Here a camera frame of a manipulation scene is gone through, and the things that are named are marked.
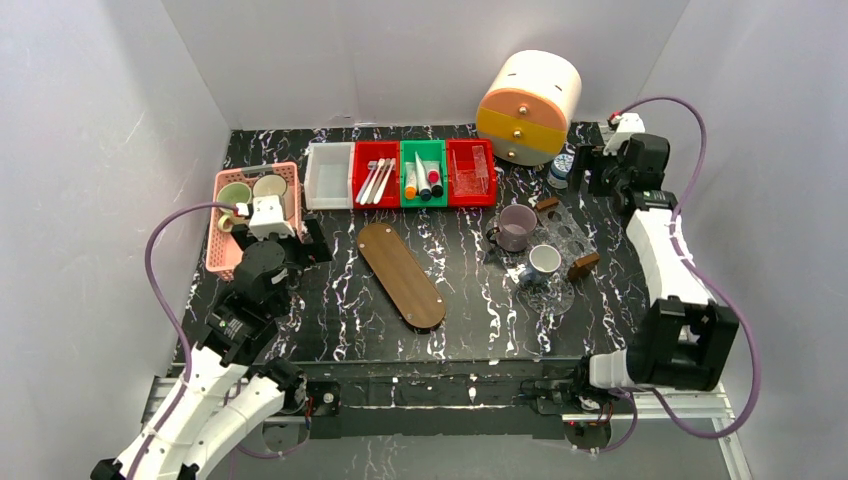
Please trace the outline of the red cap toothpaste tube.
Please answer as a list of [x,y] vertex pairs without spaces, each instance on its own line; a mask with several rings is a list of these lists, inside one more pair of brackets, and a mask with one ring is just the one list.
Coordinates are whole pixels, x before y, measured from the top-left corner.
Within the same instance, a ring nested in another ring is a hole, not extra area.
[[441,181],[441,169],[439,162],[427,162],[425,164],[427,180],[430,185],[439,184]]

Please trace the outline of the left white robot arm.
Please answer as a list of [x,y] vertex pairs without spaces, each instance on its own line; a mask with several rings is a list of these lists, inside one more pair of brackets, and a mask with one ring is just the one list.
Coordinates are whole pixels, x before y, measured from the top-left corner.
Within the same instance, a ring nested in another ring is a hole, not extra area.
[[291,309],[290,280],[332,254],[318,220],[307,238],[237,230],[241,262],[218,297],[200,339],[163,404],[117,457],[99,461],[93,479],[205,479],[223,457],[268,417],[301,413],[307,375],[277,358],[255,363]]

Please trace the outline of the clear wooden-ended toothbrush holder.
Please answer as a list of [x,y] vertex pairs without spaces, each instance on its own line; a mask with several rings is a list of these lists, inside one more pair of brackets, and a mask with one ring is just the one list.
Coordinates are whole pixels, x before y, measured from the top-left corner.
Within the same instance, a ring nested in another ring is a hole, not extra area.
[[570,210],[554,197],[539,201],[533,209],[547,232],[547,238],[560,251],[567,280],[577,284],[588,277],[600,262],[600,254],[590,244]]

